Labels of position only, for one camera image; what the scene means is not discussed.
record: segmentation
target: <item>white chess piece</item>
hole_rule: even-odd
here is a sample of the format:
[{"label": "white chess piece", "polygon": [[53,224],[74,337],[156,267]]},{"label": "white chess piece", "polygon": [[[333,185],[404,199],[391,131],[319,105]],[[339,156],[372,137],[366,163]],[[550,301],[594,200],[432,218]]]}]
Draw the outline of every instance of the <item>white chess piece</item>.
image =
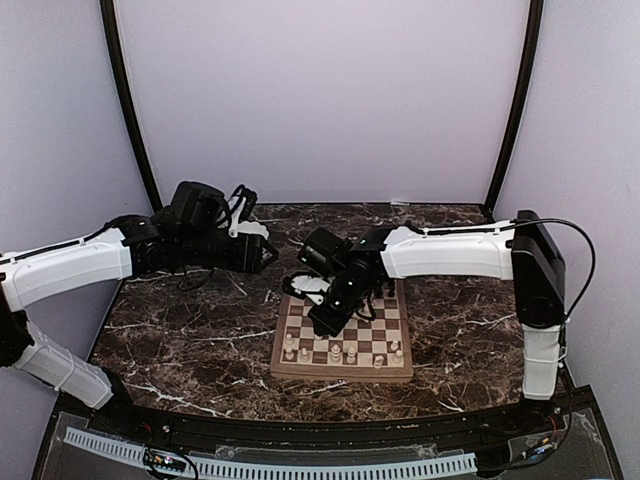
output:
[{"label": "white chess piece", "polygon": [[340,363],[340,358],[342,357],[340,353],[340,347],[334,344],[333,347],[331,347],[331,361],[333,363]]},{"label": "white chess piece", "polygon": [[396,353],[391,358],[395,363],[401,363],[403,356],[404,356],[404,353],[402,353],[402,350],[396,350]]},{"label": "white chess piece", "polygon": [[355,363],[356,361],[356,347],[349,347],[347,350],[347,363]]}]

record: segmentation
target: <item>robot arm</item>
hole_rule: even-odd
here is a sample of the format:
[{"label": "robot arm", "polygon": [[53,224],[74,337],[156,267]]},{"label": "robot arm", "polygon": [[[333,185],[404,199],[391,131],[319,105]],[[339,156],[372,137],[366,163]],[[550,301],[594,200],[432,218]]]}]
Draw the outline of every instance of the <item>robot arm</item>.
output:
[{"label": "robot arm", "polygon": [[298,256],[314,273],[285,279],[284,290],[314,302],[309,317],[316,335],[335,336],[392,279],[478,275],[513,280],[524,333],[523,394],[548,400],[563,356],[565,263],[542,225],[526,225],[536,219],[534,212],[521,211],[515,221],[483,226],[380,227],[355,245],[317,229]]},{"label": "robot arm", "polygon": [[152,217],[128,215],[79,239],[0,257],[0,367],[13,366],[101,409],[128,395],[111,372],[88,364],[29,322],[26,307],[105,280],[184,266],[259,273],[278,258],[266,227],[246,221],[257,201],[240,186],[182,182]]}]

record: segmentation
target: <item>black cable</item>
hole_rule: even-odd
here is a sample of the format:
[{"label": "black cable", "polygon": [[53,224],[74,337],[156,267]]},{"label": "black cable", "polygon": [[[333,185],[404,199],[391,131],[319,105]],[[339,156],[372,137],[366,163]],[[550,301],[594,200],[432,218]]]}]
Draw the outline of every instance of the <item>black cable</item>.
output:
[{"label": "black cable", "polygon": [[204,287],[209,282],[209,280],[211,280],[211,277],[213,277],[213,274],[215,272],[215,268],[212,268],[206,275],[203,275],[200,280],[194,282],[192,285],[185,286],[187,285],[187,276],[189,274],[189,271],[186,269],[186,267],[183,268],[184,276],[180,283],[177,285],[178,290],[180,290],[181,292],[192,292]]},{"label": "black cable", "polygon": [[[145,449],[146,450],[150,450],[148,445],[145,445]],[[171,453],[174,456],[177,456],[181,459],[183,459],[185,462],[187,462],[189,464],[189,466],[193,469],[194,474],[193,474],[193,478],[194,480],[199,480],[200,478],[200,474],[198,473],[198,467],[196,466],[195,462],[193,460],[191,460],[188,456],[180,453],[180,452],[176,452],[176,451],[172,451],[171,449],[166,449],[166,448],[158,448],[157,450],[161,450],[163,452],[167,452],[167,453]],[[155,465],[153,465],[153,463],[150,463],[149,468],[151,469],[151,471],[154,473],[153,475],[151,475],[154,478],[157,478],[158,480],[174,480],[174,479],[179,479],[182,478],[182,476],[184,475],[185,472],[182,472],[180,475],[167,475],[164,474],[162,472],[159,472]]]},{"label": "black cable", "polygon": [[[185,455],[185,454],[183,454],[183,453],[180,453],[180,452],[178,452],[177,450],[174,450],[174,449],[169,448],[169,447],[167,447],[167,446],[155,445],[155,444],[153,444],[153,443],[151,443],[151,442],[146,442],[146,441],[144,441],[144,440],[140,440],[140,439],[135,438],[135,437],[127,437],[127,436],[123,435],[122,433],[118,432],[116,429],[114,429],[114,428],[109,424],[109,422],[107,422],[104,418],[102,418],[99,414],[97,414],[97,412],[96,412],[96,413],[94,413],[94,414],[92,415],[92,418],[93,418],[93,419],[98,419],[98,420],[100,421],[100,423],[101,423],[104,427],[106,427],[106,428],[107,428],[107,430],[109,430],[112,434],[114,434],[114,435],[116,435],[116,436],[118,436],[118,437],[120,437],[120,438],[123,438],[123,439],[125,439],[125,440],[131,440],[131,441],[136,442],[136,443],[142,443],[142,444],[144,445],[145,449],[147,449],[147,450],[149,450],[150,448],[153,448],[154,450],[160,450],[160,451],[162,451],[162,452],[171,453],[171,454],[173,454],[173,455],[176,455],[176,456],[178,456],[178,457],[182,458],[183,460],[185,460],[185,461],[186,461],[186,462],[191,466],[191,468],[193,468],[193,471],[195,472],[195,473],[194,473],[194,480],[199,480],[199,478],[200,478],[200,474],[198,473],[198,469],[197,469],[197,467],[196,467],[196,464],[195,464],[195,463],[194,463],[194,461],[193,461],[193,460],[191,460],[187,455]],[[142,426],[142,425],[146,425],[147,427],[149,427],[149,425],[147,425],[147,424],[143,424],[143,423],[138,424],[138,427],[140,427],[140,426]],[[149,438],[153,438],[153,434],[151,433],[151,427],[149,427],[149,430],[147,430],[147,431],[149,432],[149,435],[150,435],[150,437],[149,437]],[[155,473],[157,473],[157,474],[159,474],[159,475],[164,475],[164,474],[162,474],[162,473],[160,473],[160,472],[156,471],[156,470],[155,470],[155,468],[153,467],[153,465],[150,465],[150,468],[151,468],[151,470],[153,470]]]},{"label": "black cable", "polygon": [[49,245],[47,247],[38,248],[37,250],[32,250],[27,253],[23,253],[22,255],[18,255],[17,257],[5,258],[4,260],[0,260],[0,265],[6,265],[7,263],[11,263],[12,261],[20,261],[25,260],[27,258],[35,257],[36,255],[40,255],[43,253],[54,252],[56,250],[61,250],[63,248],[74,247],[76,245],[80,245],[82,242],[88,242],[93,240],[100,234],[106,232],[111,228],[110,224],[105,224],[100,230],[93,232],[91,235],[83,237],[82,240],[71,240],[70,242],[58,243],[56,245]]},{"label": "black cable", "polygon": [[516,228],[526,227],[530,225],[539,225],[543,223],[557,223],[560,225],[565,225],[567,227],[573,228],[578,233],[580,233],[580,235],[582,235],[582,237],[587,241],[587,244],[589,245],[589,250],[591,251],[591,268],[589,270],[589,275],[587,276],[587,280],[585,281],[582,289],[580,290],[580,292],[578,293],[578,296],[575,298],[575,300],[571,304],[571,307],[569,307],[569,309],[567,310],[567,313],[565,314],[566,318],[570,318],[574,309],[576,308],[580,300],[582,300],[582,297],[584,296],[585,292],[589,288],[589,285],[591,285],[591,281],[593,280],[593,276],[596,271],[596,248],[593,245],[593,241],[591,240],[587,232],[585,232],[580,226],[568,220],[563,220],[561,218],[540,218],[536,220],[523,220],[523,221],[516,220],[516,222],[517,223],[513,223],[511,225],[502,227],[500,230],[504,232],[507,230],[514,230]]},{"label": "black cable", "polygon": [[[562,370],[562,372],[563,372],[564,375],[568,375],[566,369]],[[545,451],[545,452],[540,453],[540,454],[535,454],[535,451],[538,450],[539,448],[541,448],[543,445],[534,445],[533,447],[530,447],[527,450],[525,450],[524,452],[522,452],[522,454],[520,454],[518,457],[516,457],[513,460],[511,460],[509,463],[505,463],[503,465],[481,465],[481,464],[478,464],[478,471],[482,472],[482,471],[495,471],[495,470],[502,470],[502,471],[504,471],[504,470],[521,470],[523,468],[535,467],[536,465],[540,465],[541,463],[546,462],[547,460],[549,460],[549,458],[551,458],[551,456],[555,452],[560,450],[560,447],[562,447],[564,442],[569,437],[569,433],[571,432],[572,424],[573,424],[573,391],[571,389],[569,389],[569,420],[567,421],[567,428],[565,429],[564,435],[562,436],[562,438],[556,443],[556,445],[553,447],[552,450],[548,450],[548,451]],[[520,465],[521,462],[529,460],[530,458],[532,458],[534,456],[537,456],[537,455],[541,455],[542,456],[540,461],[537,461],[537,462],[534,462],[534,463],[526,463],[526,464]]]}]

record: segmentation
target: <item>curved black frame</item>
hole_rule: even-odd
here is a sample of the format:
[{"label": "curved black frame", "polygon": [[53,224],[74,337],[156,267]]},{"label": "curved black frame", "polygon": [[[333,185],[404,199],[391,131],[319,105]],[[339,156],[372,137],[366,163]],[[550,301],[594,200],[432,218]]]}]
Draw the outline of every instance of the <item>curved black frame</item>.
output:
[{"label": "curved black frame", "polygon": [[498,203],[498,197],[502,190],[509,162],[513,155],[513,147],[516,143],[524,105],[527,100],[529,91],[529,83],[531,82],[531,73],[533,71],[533,62],[536,56],[536,47],[538,46],[538,36],[540,35],[540,25],[542,24],[542,7],[544,0],[531,0],[529,4],[529,18],[527,20],[527,31],[524,36],[524,47],[522,48],[522,58],[520,59],[520,70],[518,71],[518,80],[513,93],[513,101],[509,112],[509,120],[504,131],[502,146],[498,154],[498,161],[493,172],[493,178],[489,185],[487,198],[482,205],[485,216],[493,217],[493,211]]},{"label": "curved black frame", "polygon": [[[160,200],[158,186],[153,176],[151,164],[149,163],[149,157],[142,140],[140,125],[138,124],[138,118],[133,105],[133,98],[131,96],[129,80],[127,78],[122,47],[120,45],[120,37],[118,35],[118,23],[116,20],[114,3],[113,0],[100,0],[100,4],[102,7],[104,32],[107,39],[107,46],[109,48],[109,56],[111,58],[111,67],[116,87],[118,89],[118,96],[120,97],[122,114],[124,115],[124,119],[127,124],[129,139],[135,153],[136,162],[147,192],[147,197],[149,198],[149,202],[153,209],[157,211],[162,208],[162,201]],[[520,59],[520,69],[518,72],[518,79],[516,81],[516,88],[513,94],[513,101],[511,103],[511,110],[509,112],[509,119],[507,121],[507,127],[504,132],[502,146],[500,148],[500,153],[498,154],[498,160],[493,172],[491,184],[489,185],[487,197],[484,203],[480,205],[482,213],[489,220],[493,219],[493,211],[496,207],[496,203],[498,202],[498,197],[500,196],[500,191],[507,175],[509,161],[511,160],[513,147],[520,128],[522,113],[524,112],[524,105],[527,99],[527,92],[529,90],[529,83],[531,81],[531,73],[533,71],[536,47],[538,45],[540,25],[542,23],[543,4],[544,0],[530,0],[529,2],[529,18],[527,20],[522,58]]]},{"label": "curved black frame", "polygon": [[129,79],[127,78],[127,70],[122,55],[122,46],[120,45],[118,22],[116,20],[113,0],[100,0],[100,8],[102,10],[102,24],[107,39],[109,58],[111,59],[111,70],[113,71],[113,79],[115,80],[118,97],[120,98],[122,115],[127,125],[127,132],[129,132],[129,141],[131,142],[131,147],[136,157],[136,163],[138,164],[138,170],[140,171],[149,203],[154,211],[158,211],[163,206],[162,200],[160,199],[158,185],[153,177],[147,150],[142,140],[140,124],[138,123],[138,117],[133,105],[133,97],[131,96]]}]

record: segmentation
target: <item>chess board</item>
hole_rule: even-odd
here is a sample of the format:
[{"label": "chess board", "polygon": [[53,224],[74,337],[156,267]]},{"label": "chess board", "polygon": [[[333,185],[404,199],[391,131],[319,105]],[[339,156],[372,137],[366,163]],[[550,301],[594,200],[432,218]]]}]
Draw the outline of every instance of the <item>chess board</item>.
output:
[{"label": "chess board", "polygon": [[[312,305],[309,299],[284,296],[271,356],[274,377],[356,382],[411,380],[413,366],[402,282],[396,282],[394,297],[385,290],[384,298],[374,299],[375,320],[367,322],[354,316],[335,338],[314,335],[313,323],[307,317]],[[334,345],[340,348],[339,355],[331,353]],[[351,362],[350,347],[353,347]],[[394,347],[402,352],[401,356],[396,355]],[[303,348],[308,353],[306,358],[302,355]],[[376,357],[382,357],[377,367]]]}]

